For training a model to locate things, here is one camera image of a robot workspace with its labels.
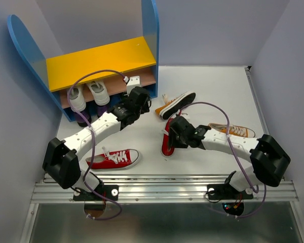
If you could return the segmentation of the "red sneaker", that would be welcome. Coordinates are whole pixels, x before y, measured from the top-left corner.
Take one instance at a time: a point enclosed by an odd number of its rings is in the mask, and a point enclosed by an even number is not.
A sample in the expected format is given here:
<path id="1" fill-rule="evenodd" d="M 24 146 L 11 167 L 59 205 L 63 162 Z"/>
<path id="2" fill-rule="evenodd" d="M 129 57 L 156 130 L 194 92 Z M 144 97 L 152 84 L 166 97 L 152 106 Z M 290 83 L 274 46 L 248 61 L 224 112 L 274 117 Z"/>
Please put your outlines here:
<path id="1" fill-rule="evenodd" d="M 115 171 L 129 169 L 139 163 L 141 154 L 136 149 L 109 151 L 102 148 L 103 153 L 94 156 L 91 169 L 94 171 Z"/>
<path id="2" fill-rule="evenodd" d="M 171 117 L 168 119 L 165 128 L 162 130 L 163 132 L 163 143 L 162 143 L 162 147 L 161 147 L 161 153 L 163 156 L 165 157 L 170 157 L 172 156 L 172 154 L 175 151 L 174 147 L 171 147 L 169 145 L 169 131 L 170 131 L 170 122 L 173 120 L 174 118 Z"/>

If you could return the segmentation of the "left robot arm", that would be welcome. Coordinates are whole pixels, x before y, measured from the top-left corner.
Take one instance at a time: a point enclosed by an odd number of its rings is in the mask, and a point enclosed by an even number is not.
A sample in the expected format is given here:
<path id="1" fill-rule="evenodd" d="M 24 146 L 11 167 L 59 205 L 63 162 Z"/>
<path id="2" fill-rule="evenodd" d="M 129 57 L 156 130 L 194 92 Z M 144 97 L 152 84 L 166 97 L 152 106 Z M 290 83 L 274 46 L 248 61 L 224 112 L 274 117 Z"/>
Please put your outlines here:
<path id="1" fill-rule="evenodd" d="M 90 199 L 102 196 L 99 180 L 89 174 L 89 166 L 79 161 L 95 146 L 149 112 L 149 92 L 135 87 L 130 95 L 105 112 L 98 120 L 76 134 L 59 140 L 53 138 L 47 146 L 43 169 L 63 189 L 78 187 L 85 190 Z"/>

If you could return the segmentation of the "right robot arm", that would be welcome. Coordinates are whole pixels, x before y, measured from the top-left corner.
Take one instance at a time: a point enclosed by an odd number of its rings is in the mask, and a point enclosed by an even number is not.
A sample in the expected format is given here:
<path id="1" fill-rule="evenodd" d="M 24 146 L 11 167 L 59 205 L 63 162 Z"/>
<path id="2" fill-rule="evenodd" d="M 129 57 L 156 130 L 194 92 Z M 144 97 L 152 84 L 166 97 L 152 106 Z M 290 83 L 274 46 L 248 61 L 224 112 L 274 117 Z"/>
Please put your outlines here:
<path id="1" fill-rule="evenodd" d="M 169 123 L 168 144 L 174 148 L 223 152 L 250 162 L 250 167 L 232 172 L 225 180 L 223 192 L 228 197 L 235 197 L 259 184 L 279 186 L 291 161 L 270 135 L 264 134 L 261 138 L 227 135 L 205 125 L 194 127 L 183 116 L 177 116 Z"/>

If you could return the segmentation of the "blue yellow shoe shelf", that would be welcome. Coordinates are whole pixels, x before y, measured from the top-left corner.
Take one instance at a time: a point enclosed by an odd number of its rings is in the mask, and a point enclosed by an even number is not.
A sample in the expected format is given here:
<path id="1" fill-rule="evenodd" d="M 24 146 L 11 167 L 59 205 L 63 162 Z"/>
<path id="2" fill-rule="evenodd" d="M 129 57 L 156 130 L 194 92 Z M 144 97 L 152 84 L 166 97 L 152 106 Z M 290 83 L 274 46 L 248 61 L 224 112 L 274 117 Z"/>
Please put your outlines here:
<path id="1" fill-rule="evenodd" d="M 143 35 L 120 42 L 102 45 L 53 58 L 45 58 L 22 20 L 16 15 L 7 18 L 7 26 L 13 44 L 28 69 L 49 94 L 65 117 L 74 121 L 67 101 L 67 89 L 84 75 L 104 70 L 84 79 L 81 83 L 104 81 L 112 101 L 116 94 L 126 91 L 119 71 L 125 76 L 139 76 L 141 85 L 150 96 L 158 95 L 159 68 L 159 16 L 155 1 L 141 1 Z"/>

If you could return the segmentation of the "orange sneaker on side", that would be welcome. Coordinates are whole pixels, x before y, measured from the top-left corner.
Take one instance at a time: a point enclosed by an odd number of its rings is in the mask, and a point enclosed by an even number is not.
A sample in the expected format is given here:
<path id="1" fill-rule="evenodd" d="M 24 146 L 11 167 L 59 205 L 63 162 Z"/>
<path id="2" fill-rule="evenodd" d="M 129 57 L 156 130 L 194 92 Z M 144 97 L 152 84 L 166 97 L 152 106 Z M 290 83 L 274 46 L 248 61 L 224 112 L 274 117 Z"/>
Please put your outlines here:
<path id="1" fill-rule="evenodd" d="M 157 108 L 155 110 L 155 113 L 161 120 L 168 120 L 177 111 L 179 111 L 186 105 L 193 103 L 196 98 L 196 93 L 188 91 L 183 94 L 180 94 L 174 99 L 169 99 L 166 94 L 163 94 L 162 98 L 164 101 L 164 105 Z"/>

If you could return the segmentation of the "white sneaker right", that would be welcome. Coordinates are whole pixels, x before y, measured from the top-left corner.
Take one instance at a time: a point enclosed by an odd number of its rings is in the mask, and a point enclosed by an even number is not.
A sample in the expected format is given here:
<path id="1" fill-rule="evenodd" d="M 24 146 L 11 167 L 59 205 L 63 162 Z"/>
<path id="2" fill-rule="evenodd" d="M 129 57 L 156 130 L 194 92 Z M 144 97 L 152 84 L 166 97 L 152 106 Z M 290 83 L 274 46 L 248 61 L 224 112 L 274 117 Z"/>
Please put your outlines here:
<path id="1" fill-rule="evenodd" d="M 87 87 L 98 106 L 104 106 L 110 102 L 110 97 L 103 81 L 92 81 L 87 83 Z"/>

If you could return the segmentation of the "white sneaker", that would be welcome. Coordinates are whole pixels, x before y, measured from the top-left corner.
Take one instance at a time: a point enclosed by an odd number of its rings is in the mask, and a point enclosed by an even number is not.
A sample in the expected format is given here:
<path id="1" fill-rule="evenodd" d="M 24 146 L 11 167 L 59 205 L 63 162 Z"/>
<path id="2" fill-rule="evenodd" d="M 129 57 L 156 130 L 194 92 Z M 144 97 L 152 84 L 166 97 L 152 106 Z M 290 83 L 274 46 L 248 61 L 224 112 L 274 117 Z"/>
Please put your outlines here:
<path id="1" fill-rule="evenodd" d="M 87 87 L 98 106 L 104 106 L 110 102 L 110 97 L 103 81 L 92 81 L 87 83 Z"/>
<path id="2" fill-rule="evenodd" d="M 68 89 L 69 104 L 73 112 L 82 112 L 86 109 L 86 101 L 83 95 L 83 86 L 75 86 L 73 89 Z"/>

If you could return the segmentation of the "purple sneaker right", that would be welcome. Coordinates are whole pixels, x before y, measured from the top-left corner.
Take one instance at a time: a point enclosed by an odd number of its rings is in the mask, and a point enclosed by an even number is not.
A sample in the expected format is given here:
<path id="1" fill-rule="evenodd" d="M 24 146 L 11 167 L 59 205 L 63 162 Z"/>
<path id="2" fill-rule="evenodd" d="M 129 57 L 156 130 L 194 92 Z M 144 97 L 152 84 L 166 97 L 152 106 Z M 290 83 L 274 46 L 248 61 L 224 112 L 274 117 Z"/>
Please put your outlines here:
<path id="1" fill-rule="evenodd" d="M 97 105 L 96 106 L 97 117 L 101 117 L 105 112 L 108 111 L 108 109 L 109 109 L 109 104 Z"/>

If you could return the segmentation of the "purple sneaker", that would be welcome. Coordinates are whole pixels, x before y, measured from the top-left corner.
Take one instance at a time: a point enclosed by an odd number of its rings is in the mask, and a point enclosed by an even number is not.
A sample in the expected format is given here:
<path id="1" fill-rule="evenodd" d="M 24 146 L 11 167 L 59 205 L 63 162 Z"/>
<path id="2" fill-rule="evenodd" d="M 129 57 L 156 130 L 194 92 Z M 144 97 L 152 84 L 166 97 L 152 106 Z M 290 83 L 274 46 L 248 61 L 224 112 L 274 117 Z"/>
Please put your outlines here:
<path id="1" fill-rule="evenodd" d="M 109 109 L 109 104 L 97 105 L 96 106 L 97 117 L 101 117 L 105 112 L 108 111 L 108 109 Z"/>
<path id="2" fill-rule="evenodd" d="M 91 119 L 91 116 L 88 112 L 88 110 L 83 110 L 80 112 L 85 118 L 86 120 L 91 123 L 92 119 Z M 86 127 L 88 124 L 85 122 L 85 120 L 78 114 L 78 113 L 74 113 L 74 117 L 75 117 L 75 121 L 78 123 L 78 125 L 80 127 Z"/>

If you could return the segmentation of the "orange sneaker under gripper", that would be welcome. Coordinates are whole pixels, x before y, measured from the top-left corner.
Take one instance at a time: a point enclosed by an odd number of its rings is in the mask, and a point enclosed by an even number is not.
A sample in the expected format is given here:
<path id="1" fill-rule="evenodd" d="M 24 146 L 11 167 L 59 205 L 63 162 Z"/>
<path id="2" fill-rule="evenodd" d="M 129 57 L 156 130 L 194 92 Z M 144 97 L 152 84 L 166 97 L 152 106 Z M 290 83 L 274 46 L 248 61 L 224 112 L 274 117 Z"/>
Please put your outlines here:
<path id="1" fill-rule="evenodd" d="M 254 138 L 256 136 L 256 133 L 252 129 L 243 126 L 229 125 L 229 127 L 227 127 L 226 124 L 217 123 L 209 123 L 208 126 L 219 132 L 228 132 L 230 135 L 235 135 L 239 137 Z"/>

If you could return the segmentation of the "purple sneaker left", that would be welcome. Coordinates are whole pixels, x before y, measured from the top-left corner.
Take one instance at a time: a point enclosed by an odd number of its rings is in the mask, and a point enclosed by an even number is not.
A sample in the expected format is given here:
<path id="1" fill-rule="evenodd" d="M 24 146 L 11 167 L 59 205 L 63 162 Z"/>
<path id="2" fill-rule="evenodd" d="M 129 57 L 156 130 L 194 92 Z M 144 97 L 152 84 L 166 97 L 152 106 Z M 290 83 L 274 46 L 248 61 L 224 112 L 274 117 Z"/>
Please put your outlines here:
<path id="1" fill-rule="evenodd" d="M 86 120 L 91 123 L 92 119 L 91 119 L 91 116 L 88 112 L 88 110 L 83 110 L 80 112 L 85 118 Z M 78 113 L 74 113 L 74 117 L 75 117 L 75 121 L 78 123 L 78 125 L 80 127 L 86 127 L 88 124 L 85 122 L 85 120 L 78 114 Z"/>

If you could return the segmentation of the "white sneaker left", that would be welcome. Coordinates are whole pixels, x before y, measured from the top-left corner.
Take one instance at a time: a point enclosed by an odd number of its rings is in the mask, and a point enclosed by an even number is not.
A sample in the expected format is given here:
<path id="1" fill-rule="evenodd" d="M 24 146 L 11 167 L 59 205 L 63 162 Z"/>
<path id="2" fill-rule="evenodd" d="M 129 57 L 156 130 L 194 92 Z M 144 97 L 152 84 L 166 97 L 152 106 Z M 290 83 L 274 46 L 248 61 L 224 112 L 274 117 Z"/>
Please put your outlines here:
<path id="1" fill-rule="evenodd" d="M 82 112 L 86 109 L 86 101 L 83 95 L 83 86 L 75 86 L 73 89 L 68 89 L 69 104 L 73 112 Z"/>

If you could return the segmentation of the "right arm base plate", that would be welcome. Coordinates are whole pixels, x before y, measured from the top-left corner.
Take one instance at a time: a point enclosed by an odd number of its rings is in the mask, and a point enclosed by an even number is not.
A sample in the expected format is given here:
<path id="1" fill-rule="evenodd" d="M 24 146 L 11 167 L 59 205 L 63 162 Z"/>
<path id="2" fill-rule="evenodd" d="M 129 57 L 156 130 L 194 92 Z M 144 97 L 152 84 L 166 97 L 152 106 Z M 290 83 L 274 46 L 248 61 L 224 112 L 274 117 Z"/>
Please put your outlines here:
<path id="1" fill-rule="evenodd" d="M 230 185 L 226 184 L 209 184 L 205 195 L 209 200 L 236 200 L 236 199 L 253 199 L 253 194 L 246 191 L 238 192 Z"/>

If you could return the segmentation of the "aluminium rail frame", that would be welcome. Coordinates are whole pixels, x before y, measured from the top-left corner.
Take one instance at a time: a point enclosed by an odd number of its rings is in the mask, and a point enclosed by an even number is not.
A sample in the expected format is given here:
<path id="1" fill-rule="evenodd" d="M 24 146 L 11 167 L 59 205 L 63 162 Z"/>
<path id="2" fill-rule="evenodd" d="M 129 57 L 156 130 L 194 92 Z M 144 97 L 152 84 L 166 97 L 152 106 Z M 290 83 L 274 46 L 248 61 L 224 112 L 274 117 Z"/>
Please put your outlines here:
<path id="1" fill-rule="evenodd" d="M 187 110 L 195 126 L 229 119 L 259 136 L 267 132 L 245 66 L 161 66 L 152 109 L 162 105 L 163 94 L 173 98 L 185 91 L 194 91 L 201 102 Z M 209 184 L 238 169 L 234 158 L 200 149 L 164 157 L 164 127 L 151 110 L 97 146 L 98 153 L 102 146 L 141 153 L 140 162 L 127 170 L 97 174 L 106 185 L 119 186 L 121 214 L 106 221 L 87 218 L 86 203 L 74 201 L 70 189 L 45 175 L 34 187 L 21 242 L 304 242 L 292 181 L 261 187 L 244 202 L 245 218 L 226 216 L 205 193 Z"/>

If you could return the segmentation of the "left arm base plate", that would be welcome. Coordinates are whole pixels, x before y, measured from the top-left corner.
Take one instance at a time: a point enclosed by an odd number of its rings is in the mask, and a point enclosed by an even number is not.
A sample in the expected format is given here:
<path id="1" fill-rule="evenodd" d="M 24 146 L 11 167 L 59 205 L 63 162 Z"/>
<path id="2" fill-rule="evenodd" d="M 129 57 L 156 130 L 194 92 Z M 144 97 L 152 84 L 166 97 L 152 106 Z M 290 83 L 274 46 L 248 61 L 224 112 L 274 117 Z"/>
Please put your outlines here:
<path id="1" fill-rule="evenodd" d="M 95 189 L 96 193 L 104 196 L 110 200 L 117 201 L 119 197 L 118 185 L 102 185 Z M 73 201 L 103 201 L 103 199 L 93 192 L 87 192 L 83 189 L 77 188 L 73 192 Z"/>

